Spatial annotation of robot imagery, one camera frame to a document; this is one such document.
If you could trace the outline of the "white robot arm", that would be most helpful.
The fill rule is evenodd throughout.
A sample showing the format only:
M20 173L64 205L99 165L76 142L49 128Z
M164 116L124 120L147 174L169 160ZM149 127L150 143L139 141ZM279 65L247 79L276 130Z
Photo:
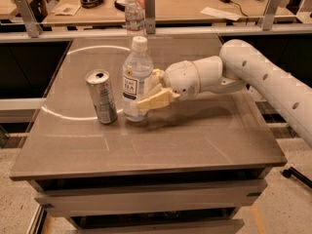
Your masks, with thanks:
M254 87L312 145L312 88L242 40L224 43L216 56L181 61L152 73L152 90L136 103L141 111L190 100L205 92L227 94Z

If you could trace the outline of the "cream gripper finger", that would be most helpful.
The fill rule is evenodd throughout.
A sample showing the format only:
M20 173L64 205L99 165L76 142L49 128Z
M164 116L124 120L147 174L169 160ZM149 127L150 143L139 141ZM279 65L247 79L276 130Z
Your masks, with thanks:
M140 100L136 106L140 111L148 111L166 107L177 98L179 98L179 94L171 88L162 88L157 94Z
M161 69L154 69L152 71L152 76L151 76L151 89L149 91L149 94L151 96L154 96L158 93L160 93L164 87L164 74L165 71Z

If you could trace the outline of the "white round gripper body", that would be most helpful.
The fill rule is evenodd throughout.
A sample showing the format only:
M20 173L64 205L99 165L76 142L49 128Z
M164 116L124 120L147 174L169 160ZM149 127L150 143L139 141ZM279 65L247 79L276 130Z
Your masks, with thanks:
M165 70L164 82L179 100L195 98L200 92L198 69L191 61L173 63Z

